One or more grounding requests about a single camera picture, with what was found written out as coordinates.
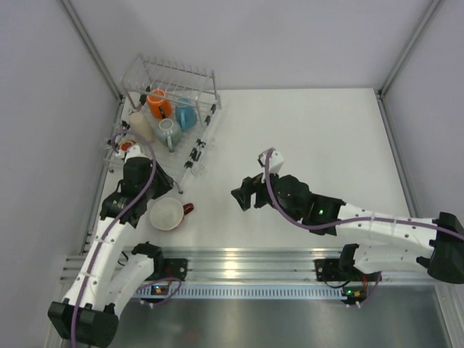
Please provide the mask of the grey green speckled mug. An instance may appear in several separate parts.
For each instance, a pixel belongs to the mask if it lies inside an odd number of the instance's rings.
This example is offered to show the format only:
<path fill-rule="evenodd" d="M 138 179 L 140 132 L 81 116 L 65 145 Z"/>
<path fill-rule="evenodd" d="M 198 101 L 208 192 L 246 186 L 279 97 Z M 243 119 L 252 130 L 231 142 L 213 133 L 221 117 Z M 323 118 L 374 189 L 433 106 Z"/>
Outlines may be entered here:
<path fill-rule="evenodd" d="M 170 153 L 173 153 L 181 142 L 183 131 L 176 121 L 166 118 L 159 121 L 155 129 L 155 136 L 158 141 L 168 148 Z"/>

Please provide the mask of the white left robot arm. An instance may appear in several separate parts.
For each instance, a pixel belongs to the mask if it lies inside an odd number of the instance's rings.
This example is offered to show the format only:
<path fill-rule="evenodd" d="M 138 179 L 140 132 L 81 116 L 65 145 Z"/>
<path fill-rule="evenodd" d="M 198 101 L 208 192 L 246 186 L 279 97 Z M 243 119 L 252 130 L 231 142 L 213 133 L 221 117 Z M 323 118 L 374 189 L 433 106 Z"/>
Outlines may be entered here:
<path fill-rule="evenodd" d="M 97 230 L 70 289 L 48 309 L 51 324 L 72 345 L 108 347 L 125 306 L 146 283 L 183 281 L 188 261 L 166 258 L 162 248 L 137 244 L 120 271 L 115 268 L 127 238 L 135 231 L 151 199 L 174 187 L 173 179 L 143 155 L 127 155 L 123 178 L 102 203 Z"/>

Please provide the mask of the beige handleless cup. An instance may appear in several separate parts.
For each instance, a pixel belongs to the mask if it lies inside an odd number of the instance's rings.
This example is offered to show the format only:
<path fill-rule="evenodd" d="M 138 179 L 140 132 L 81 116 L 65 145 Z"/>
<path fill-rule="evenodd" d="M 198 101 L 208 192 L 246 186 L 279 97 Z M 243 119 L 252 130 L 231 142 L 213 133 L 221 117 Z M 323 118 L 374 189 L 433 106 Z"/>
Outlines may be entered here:
<path fill-rule="evenodd" d="M 151 141 L 153 139 L 153 129 L 143 113 L 134 112 L 130 114 L 128 123 L 132 131 L 144 137 L 147 141 Z"/>

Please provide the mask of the red mug white interior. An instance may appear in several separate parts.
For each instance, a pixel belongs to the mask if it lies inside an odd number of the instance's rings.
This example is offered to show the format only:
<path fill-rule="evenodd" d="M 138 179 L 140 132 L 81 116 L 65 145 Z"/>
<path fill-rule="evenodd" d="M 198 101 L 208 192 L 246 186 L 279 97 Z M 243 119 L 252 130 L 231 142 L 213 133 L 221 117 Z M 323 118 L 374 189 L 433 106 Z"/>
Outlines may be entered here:
<path fill-rule="evenodd" d="M 166 197 L 153 204 L 149 213 L 149 221 L 157 230 L 171 231 L 176 229 L 185 216 L 193 211 L 192 203 L 182 204 L 175 198 Z"/>

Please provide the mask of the blue mug white interior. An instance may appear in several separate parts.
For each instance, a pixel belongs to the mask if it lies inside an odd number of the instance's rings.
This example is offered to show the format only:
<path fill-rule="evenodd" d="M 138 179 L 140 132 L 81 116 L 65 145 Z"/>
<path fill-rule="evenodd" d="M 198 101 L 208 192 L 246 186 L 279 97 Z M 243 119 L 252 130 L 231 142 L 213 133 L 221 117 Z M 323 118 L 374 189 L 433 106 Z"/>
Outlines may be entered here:
<path fill-rule="evenodd" d="M 196 112 L 187 98 L 180 98 L 178 100 L 175 106 L 175 118 L 184 132 L 196 125 Z"/>

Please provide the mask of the brown mug black interior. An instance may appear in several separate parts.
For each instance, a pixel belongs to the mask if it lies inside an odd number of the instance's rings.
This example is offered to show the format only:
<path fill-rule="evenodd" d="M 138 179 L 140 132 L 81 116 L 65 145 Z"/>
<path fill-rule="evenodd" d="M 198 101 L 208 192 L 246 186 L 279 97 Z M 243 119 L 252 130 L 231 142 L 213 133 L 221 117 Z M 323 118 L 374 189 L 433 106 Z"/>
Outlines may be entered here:
<path fill-rule="evenodd" d="M 135 141 L 132 141 L 132 140 L 123 141 L 117 145 L 117 153 L 125 154 L 134 145 L 136 145 Z"/>

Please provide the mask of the orange mug black handle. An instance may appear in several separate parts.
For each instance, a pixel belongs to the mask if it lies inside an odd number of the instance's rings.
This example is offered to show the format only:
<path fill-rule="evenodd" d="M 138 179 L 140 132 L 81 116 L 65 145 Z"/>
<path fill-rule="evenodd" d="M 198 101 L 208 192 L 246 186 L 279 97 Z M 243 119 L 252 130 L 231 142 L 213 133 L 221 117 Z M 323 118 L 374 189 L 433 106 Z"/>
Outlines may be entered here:
<path fill-rule="evenodd" d="M 169 118 L 173 112 L 166 93 L 161 89 L 150 91 L 146 97 L 146 103 L 148 104 L 153 118 L 157 120 Z"/>

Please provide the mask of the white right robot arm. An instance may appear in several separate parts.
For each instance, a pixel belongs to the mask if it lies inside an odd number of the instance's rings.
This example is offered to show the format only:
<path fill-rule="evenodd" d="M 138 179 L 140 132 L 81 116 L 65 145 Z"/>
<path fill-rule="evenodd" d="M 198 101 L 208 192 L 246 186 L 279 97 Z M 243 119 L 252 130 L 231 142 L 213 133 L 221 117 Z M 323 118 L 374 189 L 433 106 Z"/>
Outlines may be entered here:
<path fill-rule="evenodd" d="M 438 281 L 463 284 L 463 225 L 451 213 L 380 214 L 314 194 L 292 175 L 247 177 L 231 195 L 243 211 L 269 205 L 296 227 L 343 239 L 339 269 L 344 273 L 424 271 Z"/>

